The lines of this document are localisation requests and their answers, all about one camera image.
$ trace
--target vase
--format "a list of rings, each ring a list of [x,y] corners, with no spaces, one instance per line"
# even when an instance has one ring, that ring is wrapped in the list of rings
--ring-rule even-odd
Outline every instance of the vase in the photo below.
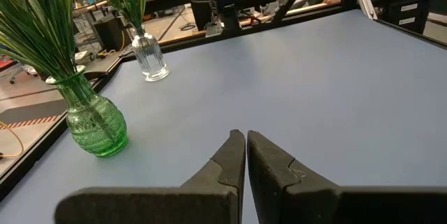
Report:
[[[66,121],[73,140],[95,156],[112,156],[128,141],[123,114],[110,100],[93,91],[84,76],[85,66],[77,69],[69,78],[49,77],[46,82],[56,85],[67,103]]]
[[[132,41],[133,51],[145,80],[153,82],[166,77],[169,70],[155,37],[146,33],[143,27],[134,28],[132,32],[135,35]]]

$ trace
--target green glass vase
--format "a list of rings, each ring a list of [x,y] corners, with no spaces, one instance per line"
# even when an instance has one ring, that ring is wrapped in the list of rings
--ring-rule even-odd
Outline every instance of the green glass vase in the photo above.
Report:
[[[73,140],[98,157],[112,156],[127,144],[123,114],[107,98],[98,95],[83,75],[85,66],[65,80],[47,79],[55,84],[68,106],[67,124]]]

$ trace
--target black table frame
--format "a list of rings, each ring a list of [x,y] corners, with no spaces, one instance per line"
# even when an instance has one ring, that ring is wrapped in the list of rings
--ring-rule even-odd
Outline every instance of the black table frame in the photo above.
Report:
[[[377,2],[384,1],[395,1],[395,0],[372,0],[375,4]],[[287,15],[279,20],[278,22],[270,22],[259,24],[257,26],[245,27],[240,31],[234,31],[232,33],[221,34],[220,36],[213,36],[211,38],[206,38],[204,35],[199,34],[191,36],[188,38],[175,40],[172,42],[162,43],[161,51],[163,53],[174,52],[176,50],[182,50],[188,47],[194,47],[197,45],[203,45],[206,43],[213,43],[220,40],[225,40],[228,38],[234,38],[238,36],[248,35],[251,33],[257,33],[260,31],[266,31],[269,29],[276,29],[279,27],[288,26],[291,24],[296,24],[299,22],[306,22],[309,20],[314,20],[320,17],[325,17],[328,15],[334,15],[337,13],[342,13],[344,11],[352,10],[357,8],[357,5],[352,0],[342,0],[341,4],[333,6],[324,6],[320,8],[315,8],[311,10],[306,10],[305,12],[298,13],[296,15]],[[447,44],[433,40],[426,36],[416,34],[412,31],[407,31],[401,27],[397,27],[393,24],[389,24],[383,21],[377,21],[386,26],[392,27],[394,29],[400,30],[403,33],[407,33],[410,36],[419,38],[421,40],[427,41],[437,47],[442,47],[447,49]],[[95,81],[92,85],[94,91],[99,92],[112,78],[112,76],[117,72],[119,65],[127,61],[135,60],[134,55],[127,57],[122,57],[107,69],[104,73],[96,73],[91,75],[89,79],[94,79]],[[39,159],[46,153],[46,151],[59,139],[59,137],[67,129],[66,124],[67,112],[64,112],[61,117],[51,126],[47,132],[37,139],[23,154],[20,156],[3,174],[0,174],[0,201],[2,201],[11,192],[14,187],[20,182],[20,180],[27,174],[28,171],[34,166],[34,164],[39,161]]]

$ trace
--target blue table surface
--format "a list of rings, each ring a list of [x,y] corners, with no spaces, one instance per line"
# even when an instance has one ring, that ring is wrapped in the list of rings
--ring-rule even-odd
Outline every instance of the blue table surface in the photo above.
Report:
[[[122,64],[101,92],[129,145],[111,158],[65,132],[0,204],[0,223],[51,223],[90,186],[179,186],[231,129],[258,130],[346,186],[447,185],[446,51],[350,11],[165,55],[143,80]],[[257,223],[248,174],[244,223]]]

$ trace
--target clear glass vase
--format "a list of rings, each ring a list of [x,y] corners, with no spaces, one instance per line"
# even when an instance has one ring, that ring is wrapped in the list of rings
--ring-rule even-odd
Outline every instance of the clear glass vase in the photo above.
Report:
[[[67,124],[73,140],[98,157],[112,156],[127,144],[127,127],[123,114],[107,98],[98,95],[84,77],[85,66],[65,79],[47,79],[55,84],[68,106]]]
[[[153,82],[166,77],[169,70],[163,61],[159,42],[146,33],[143,27],[134,28],[132,32],[135,35],[132,41],[133,51],[145,80]]]

